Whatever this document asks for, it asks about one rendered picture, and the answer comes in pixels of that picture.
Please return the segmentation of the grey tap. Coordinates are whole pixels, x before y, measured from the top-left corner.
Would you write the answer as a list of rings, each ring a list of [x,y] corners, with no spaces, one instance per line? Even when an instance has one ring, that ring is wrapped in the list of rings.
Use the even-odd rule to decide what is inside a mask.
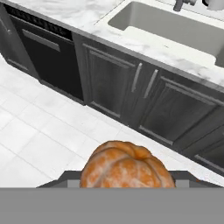
[[[173,10],[176,12],[181,11],[184,4],[195,5],[197,0],[175,0]]]

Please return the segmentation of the orange peeled tangerine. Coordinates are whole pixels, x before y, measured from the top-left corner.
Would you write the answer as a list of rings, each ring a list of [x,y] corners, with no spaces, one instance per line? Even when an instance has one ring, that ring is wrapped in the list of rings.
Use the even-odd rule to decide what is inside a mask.
[[[85,164],[80,187],[174,188],[175,183],[164,164],[147,148],[107,141],[94,150]]]

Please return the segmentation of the black dishwasher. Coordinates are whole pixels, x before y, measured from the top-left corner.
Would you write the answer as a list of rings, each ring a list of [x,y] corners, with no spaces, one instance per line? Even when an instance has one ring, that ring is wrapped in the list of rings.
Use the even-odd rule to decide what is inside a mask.
[[[72,32],[6,3],[3,6],[31,59],[39,82],[80,104],[84,104]],[[22,30],[27,30],[58,44],[60,51],[27,38]]]

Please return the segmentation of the white round container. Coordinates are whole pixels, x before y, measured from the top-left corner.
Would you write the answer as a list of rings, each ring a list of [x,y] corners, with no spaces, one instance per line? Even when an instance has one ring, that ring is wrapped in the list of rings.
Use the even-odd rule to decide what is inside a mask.
[[[210,11],[224,10],[224,0],[202,0],[202,2]]]

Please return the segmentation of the grey sink basin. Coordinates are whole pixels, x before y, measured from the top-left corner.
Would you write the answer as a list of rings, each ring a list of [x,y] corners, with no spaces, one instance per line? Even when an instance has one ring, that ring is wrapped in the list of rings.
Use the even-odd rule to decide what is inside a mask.
[[[224,67],[224,29],[140,2],[130,2],[108,24],[121,31],[134,26],[210,54],[216,66]]]

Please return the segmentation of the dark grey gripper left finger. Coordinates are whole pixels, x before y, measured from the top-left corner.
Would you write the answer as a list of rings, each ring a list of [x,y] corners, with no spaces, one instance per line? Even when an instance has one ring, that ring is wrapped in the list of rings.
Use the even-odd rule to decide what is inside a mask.
[[[39,188],[71,188],[79,187],[81,171],[64,171],[58,179],[40,185]]]

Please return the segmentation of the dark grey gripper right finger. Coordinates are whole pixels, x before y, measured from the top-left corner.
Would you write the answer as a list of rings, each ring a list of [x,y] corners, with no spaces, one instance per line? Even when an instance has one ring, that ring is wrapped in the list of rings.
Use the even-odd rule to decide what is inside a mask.
[[[221,188],[220,185],[216,185],[204,180],[200,180],[193,176],[189,171],[170,171],[170,174],[175,182],[176,187],[184,188]]]

